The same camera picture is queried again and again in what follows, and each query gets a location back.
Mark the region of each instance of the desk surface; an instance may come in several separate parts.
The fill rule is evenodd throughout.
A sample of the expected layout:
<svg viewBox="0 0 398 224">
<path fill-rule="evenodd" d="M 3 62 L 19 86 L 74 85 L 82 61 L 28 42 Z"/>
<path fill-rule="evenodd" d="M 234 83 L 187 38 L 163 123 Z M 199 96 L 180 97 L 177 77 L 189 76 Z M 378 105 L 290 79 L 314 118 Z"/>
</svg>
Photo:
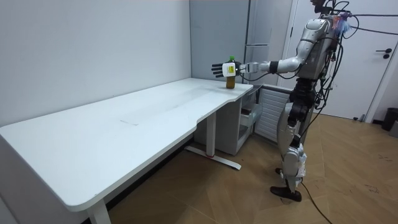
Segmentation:
<svg viewBox="0 0 398 224">
<path fill-rule="evenodd" d="M 85 210 L 252 85 L 188 78 L 0 128 L 73 212 Z"/>
</svg>

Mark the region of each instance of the plastic bottle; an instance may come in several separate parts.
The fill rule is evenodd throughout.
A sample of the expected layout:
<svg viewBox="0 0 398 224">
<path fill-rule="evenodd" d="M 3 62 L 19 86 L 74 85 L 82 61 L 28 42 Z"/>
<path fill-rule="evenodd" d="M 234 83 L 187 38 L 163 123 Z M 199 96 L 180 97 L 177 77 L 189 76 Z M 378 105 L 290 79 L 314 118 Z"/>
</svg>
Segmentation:
<svg viewBox="0 0 398 224">
<path fill-rule="evenodd" d="M 235 57 L 229 56 L 228 62 L 235 62 Z M 226 77 L 226 88 L 227 89 L 235 88 L 235 77 Z"/>
</svg>

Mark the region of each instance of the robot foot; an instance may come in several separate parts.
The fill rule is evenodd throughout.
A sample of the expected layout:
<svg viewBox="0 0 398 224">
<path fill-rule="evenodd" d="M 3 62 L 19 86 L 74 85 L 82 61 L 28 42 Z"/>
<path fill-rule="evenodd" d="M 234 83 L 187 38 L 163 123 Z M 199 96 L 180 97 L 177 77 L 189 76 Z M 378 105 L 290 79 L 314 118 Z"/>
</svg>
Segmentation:
<svg viewBox="0 0 398 224">
<path fill-rule="evenodd" d="M 282 172 L 282 168 L 275 168 L 275 172 L 280 175 L 280 173 Z"/>
<path fill-rule="evenodd" d="M 273 187 L 272 186 L 270 188 L 270 191 L 274 195 L 282 197 L 282 198 L 291 199 L 295 202 L 302 201 L 301 193 L 299 191 L 295 191 L 294 193 L 292 193 L 292 191 L 288 187 Z"/>
</svg>

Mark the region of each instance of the floor cable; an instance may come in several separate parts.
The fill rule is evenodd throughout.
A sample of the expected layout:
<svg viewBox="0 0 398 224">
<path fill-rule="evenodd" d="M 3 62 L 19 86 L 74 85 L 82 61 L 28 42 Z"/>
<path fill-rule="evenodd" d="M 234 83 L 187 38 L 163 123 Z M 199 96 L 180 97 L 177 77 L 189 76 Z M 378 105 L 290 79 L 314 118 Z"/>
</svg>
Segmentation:
<svg viewBox="0 0 398 224">
<path fill-rule="evenodd" d="M 301 184 L 303 185 L 303 187 L 304 187 L 305 190 L 307 191 L 308 196 L 310 196 L 310 200 L 311 200 L 313 206 L 315 206 L 315 208 L 318 210 L 318 212 L 325 218 L 326 221 L 328 221 L 328 223 L 333 224 L 333 223 L 328 219 L 328 217 L 326 217 L 326 216 L 321 212 L 321 210 L 318 208 L 317 204 L 316 204 L 315 201 L 312 199 L 312 196 L 311 196 L 311 194 L 310 194 L 310 191 L 307 189 L 307 187 L 304 185 L 304 183 L 301 182 Z"/>
</svg>

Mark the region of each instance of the metal grate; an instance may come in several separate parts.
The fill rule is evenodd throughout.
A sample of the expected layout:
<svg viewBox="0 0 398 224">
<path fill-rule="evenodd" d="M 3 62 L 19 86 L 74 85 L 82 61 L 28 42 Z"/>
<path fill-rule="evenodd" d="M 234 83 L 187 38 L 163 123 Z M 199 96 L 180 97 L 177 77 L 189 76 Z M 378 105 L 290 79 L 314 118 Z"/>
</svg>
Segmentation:
<svg viewBox="0 0 398 224">
<path fill-rule="evenodd" d="M 290 90 L 273 86 L 264 86 L 260 92 L 260 105 L 262 113 L 256 124 L 255 133 L 277 142 L 277 125 L 281 112 L 289 98 Z"/>
</svg>

